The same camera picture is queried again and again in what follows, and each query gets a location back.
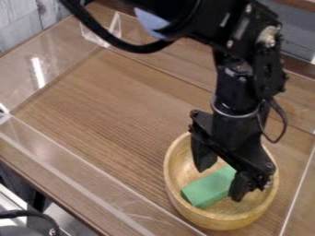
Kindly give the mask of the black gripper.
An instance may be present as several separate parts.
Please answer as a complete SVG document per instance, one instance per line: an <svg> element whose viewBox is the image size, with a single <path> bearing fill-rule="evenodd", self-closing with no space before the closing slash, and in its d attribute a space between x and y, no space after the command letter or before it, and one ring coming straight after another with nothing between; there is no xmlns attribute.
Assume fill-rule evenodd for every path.
<svg viewBox="0 0 315 236"><path fill-rule="evenodd" d="M248 111L224 111L212 102L212 113L189 112L190 150L196 170L204 172L221 158L236 171L228 189L232 201L256 189L264 190L276 173L260 138L270 104L258 102Z"/></svg>

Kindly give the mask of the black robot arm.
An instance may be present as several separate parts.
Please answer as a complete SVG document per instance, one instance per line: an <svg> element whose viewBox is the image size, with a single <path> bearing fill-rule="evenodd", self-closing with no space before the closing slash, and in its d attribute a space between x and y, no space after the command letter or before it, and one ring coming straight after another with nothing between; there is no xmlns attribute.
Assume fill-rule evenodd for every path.
<svg viewBox="0 0 315 236"><path fill-rule="evenodd" d="M212 47L216 89L212 112L190 111L190 150L196 169L205 171L218 159L236 170L228 196L236 202L264 190L276 165L262 146L269 111L285 113L276 94L285 90L280 47L281 23L257 0L119 0L133 8L141 26L156 41L122 41L91 17L77 0L59 0L85 27L129 53L154 53L189 38ZM274 143L277 138L268 138Z"/></svg>

